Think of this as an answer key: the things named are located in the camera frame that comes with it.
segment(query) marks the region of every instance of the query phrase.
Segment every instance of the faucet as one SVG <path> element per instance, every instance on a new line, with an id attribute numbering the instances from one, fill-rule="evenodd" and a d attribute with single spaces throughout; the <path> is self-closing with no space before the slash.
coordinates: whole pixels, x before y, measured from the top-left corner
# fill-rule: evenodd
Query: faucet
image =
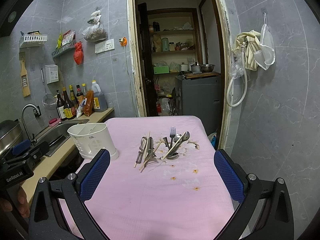
<path id="1" fill-rule="evenodd" d="M 40 110 L 39 110 L 35 105 L 33 105 L 33 104 L 27 104 L 27 105 L 25 105 L 25 106 L 22 108 L 22 112 L 21 112 L 21 121 L 22 121 L 23 127 L 24 127 L 24 129 L 26 130 L 26 134 L 27 134 L 27 136 L 28 136 L 28 139 L 29 139 L 30 142 L 34 145 L 34 144 L 37 143 L 37 140 L 35 139 L 35 134 L 34 134 L 34 133 L 32 134 L 32 135 L 33 135 L 33 138 L 31 139 L 31 137 L 30 137 L 30 135 L 29 135 L 29 132 L 28 132 L 28 129 L 27 129 L 27 127 L 26 127 L 26 123 L 25 123 L 24 118 L 23 118 L 24 110 L 27 109 L 28 107 L 32 107 L 32 108 L 34 108 L 34 109 L 36 110 L 35 117 L 41 116 L 41 112 L 40 112 Z"/>

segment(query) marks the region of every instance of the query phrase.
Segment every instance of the utensil pile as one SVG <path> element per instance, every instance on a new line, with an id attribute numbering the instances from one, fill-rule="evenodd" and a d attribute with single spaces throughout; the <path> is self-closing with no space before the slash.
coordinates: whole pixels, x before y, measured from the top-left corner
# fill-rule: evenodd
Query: utensil pile
<path id="1" fill-rule="evenodd" d="M 168 152 L 161 157 L 161 160 L 164 160 L 165 158 L 169 160 L 173 160 L 178 158 L 178 153 L 176 152 L 180 145 L 187 141 L 190 138 L 190 133 L 188 131 L 185 131 L 182 135 L 176 134 L 176 128 L 172 126 L 170 128 L 170 138 L 171 143 L 169 145 L 167 137 L 163 137 L 162 140 L 157 144 L 156 148 L 153 148 L 153 138 L 150 136 L 150 132 L 148 134 L 148 137 L 142 137 L 140 142 L 140 151 L 138 152 L 137 160 L 134 164 L 134 168 L 137 166 L 137 164 L 142 163 L 142 165 L 139 168 L 139 171 L 147 166 L 147 163 L 151 161 L 154 157 L 156 157 L 156 151 L 158 150 L 161 143 L 164 143 L 165 146 L 169 149 Z"/>

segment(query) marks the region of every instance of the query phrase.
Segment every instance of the stainless steel sink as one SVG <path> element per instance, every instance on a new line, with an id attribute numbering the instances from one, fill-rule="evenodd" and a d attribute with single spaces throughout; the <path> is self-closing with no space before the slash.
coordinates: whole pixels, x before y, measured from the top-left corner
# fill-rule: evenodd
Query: stainless steel sink
<path id="1" fill-rule="evenodd" d="M 71 121 L 61 121 L 56 124 L 54 127 L 46 131 L 42 134 L 39 138 L 37 138 L 37 144 L 46 141 L 49 143 L 49 152 L 46 156 L 52 156 L 55 151 L 66 141 L 70 138 L 68 133 L 68 129 L 75 125 L 75 124 L 82 124 L 87 123 L 89 119 L 82 119 L 82 120 L 71 120 Z"/>

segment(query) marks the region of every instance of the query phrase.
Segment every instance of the screw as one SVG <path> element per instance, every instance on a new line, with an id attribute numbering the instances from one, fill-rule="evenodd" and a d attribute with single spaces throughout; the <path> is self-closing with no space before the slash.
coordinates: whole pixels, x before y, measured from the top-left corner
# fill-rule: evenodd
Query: screw
<path id="1" fill-rule="evenodd" d="M 70 173 L 69 175 L 68 175 L 68 179 L 74 179 L 76 177 L 76 174 L 74 174 L 74 173 Z"/>
<path id="2" fill-rule="evenodd" d="M 278 182 L 279 182 L 280 184 L 284 184 L 284 180 L 283 180 L 282 178 L 279 178 L 279 179 L 278 179 Z"/>
<path id="3" fill-rule="evenodd" d="M 250 173 L 250 174 L 248 175 L 248 178 L 249 178 L 250 180 L 255 180 L 255 179 L 257 178 L 257 176 L 254 175 L 253 173 Z"/>
<path id="4" fill-rule="evenodd" d="M 39 183 L 43 183 L 43 182 L 45 182 L 45 177 L 41 177 L 41 178 L 39 179 Z"/>

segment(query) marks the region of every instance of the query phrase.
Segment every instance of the orange plug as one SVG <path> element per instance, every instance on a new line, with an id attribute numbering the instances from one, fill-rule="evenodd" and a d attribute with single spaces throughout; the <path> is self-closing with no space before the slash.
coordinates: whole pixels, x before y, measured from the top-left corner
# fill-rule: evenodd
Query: orange plug
<path id="1" fill-rule="evenodd" d="M 128 43 L 126 37 L 119 39 L 119 42 L 120 42 L 121 46 L 126 46 Z"/>

